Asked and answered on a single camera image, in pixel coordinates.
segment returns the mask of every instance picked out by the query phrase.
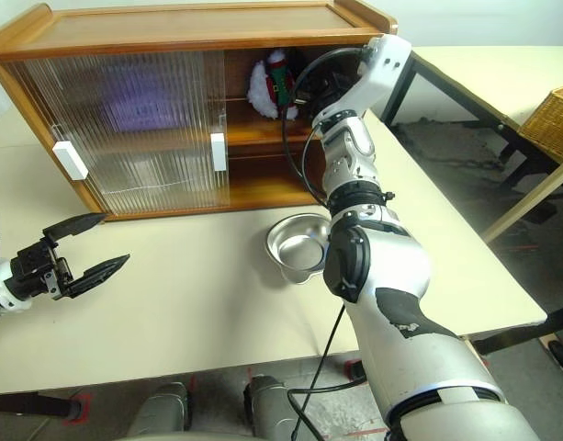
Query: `white table surface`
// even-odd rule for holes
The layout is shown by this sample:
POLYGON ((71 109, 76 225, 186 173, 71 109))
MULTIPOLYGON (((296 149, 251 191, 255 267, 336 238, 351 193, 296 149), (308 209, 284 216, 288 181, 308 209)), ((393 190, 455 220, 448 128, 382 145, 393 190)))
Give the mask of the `white table surface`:
MULTIPOLYGON (((373 115, 390 204, 422 243, 434 277, 422 300, 457 334, 541 322, 545 313, 512 278, 397 140, 373 115)), ((0 393, 157 377, 321 353, 340 300, 321 277, 286 283, 265 253, 266 230, 317 207, 109 222, 60 241, 78 277, 120 254, 130 260, 76 300, 38 296, 0 319, 0 393)), ((85 212, 15 110, 0 120, 0 255, 85 212)), ((357 348, 343 320, 333 352, 357 348)))
POLYGON ((440 46, 413 51, 517 130, 563 86, 563 46, 440 46))

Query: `wooden cabinet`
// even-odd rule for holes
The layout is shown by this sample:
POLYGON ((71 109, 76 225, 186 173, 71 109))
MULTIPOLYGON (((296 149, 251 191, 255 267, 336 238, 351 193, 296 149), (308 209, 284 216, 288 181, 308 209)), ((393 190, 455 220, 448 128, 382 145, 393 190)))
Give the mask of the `wooden cabinet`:
MULTIPOLYGON (((283 155, 280 122, 246 101, 251 70, 273 48, 312 60, 396 30, 358 0, 42 4, 0 28, 0 81, 85 205, 111 220, 310 204, 283 155), (219 133, 225 170, 212 161, 219 133), (57 141, 72 142, 85 180, 64 172, 57 141)), ((309 131, 303 117, 289 122, 296 157, 309 131)), ((312 153, 315 179, 323 157, 312 153)))

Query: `metal bowl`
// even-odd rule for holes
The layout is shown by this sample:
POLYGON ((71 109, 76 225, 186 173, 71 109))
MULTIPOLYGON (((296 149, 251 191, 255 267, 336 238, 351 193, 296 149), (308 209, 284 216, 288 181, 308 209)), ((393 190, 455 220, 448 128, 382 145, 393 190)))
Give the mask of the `metal bowl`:
POLYGON ((306 283, 324 270, 330 221, 319 214, 289 216, 266 235, 266 251, 291 283, 306 283))

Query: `gray floor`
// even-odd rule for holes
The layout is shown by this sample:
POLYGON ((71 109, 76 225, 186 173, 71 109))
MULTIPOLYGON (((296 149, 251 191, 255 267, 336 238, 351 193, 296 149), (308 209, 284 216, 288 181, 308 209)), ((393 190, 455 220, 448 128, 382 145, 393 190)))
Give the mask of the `gray floor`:
MULTIPOLYGON (((497 185, 520 162, 520 157, 516 154, 506 167, 500 167, 494 153, 499 152, 502 143, 487 130, 420 123, 402 127, 401 138, 477 231, 509 208, 519 195, 500 193, 497 185)), ((526 191, 541 177, 525 179, 516 190, 526 191)), ((563 199, 553 204, 557 214, 548 221, 538 225, 523 220, 492 245, 516 279, 547 311, 563 306, 563 199), (533 251, 524 251, 522 245, 533 251)), ((332 357, 319 384, 343 382, 343 362, 354 357, 356 354, 332 357)), ((510 402, 524 413, 540 438, 563 441, 563 372, 542 346, 531 341, 494 353, 486 361, 510 402)), ((119 438, 125 434, 144 399, 160 384, 173 379, 183 381, 193 391, 193 430, 249 435, 242 404, 242 391, 249 377, 268 374, 289 386, 305 386, 311 381, 316 363, 313 359, 292 360, 79 390, 56 390, 51 394, 69 397, 79 393, 91 397, 91 412, 85 423, 67 425, 54 419, 0 414, 0 440, 119 438)), ((385 435, 368 386, 315 397, 309 412, 329 439, 379 440, 385 435)))

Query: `wooden cabinet top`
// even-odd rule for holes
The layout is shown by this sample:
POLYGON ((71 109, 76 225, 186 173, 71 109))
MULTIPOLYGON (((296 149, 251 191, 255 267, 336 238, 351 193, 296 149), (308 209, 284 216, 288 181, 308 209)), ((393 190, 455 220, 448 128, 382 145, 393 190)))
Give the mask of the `wooden cabinet top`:
POLYGON ((91 53, 362 44, 396 31, 395 19, 359 0, 62 11, 40 4, 0 28, 0 62, 91 53))

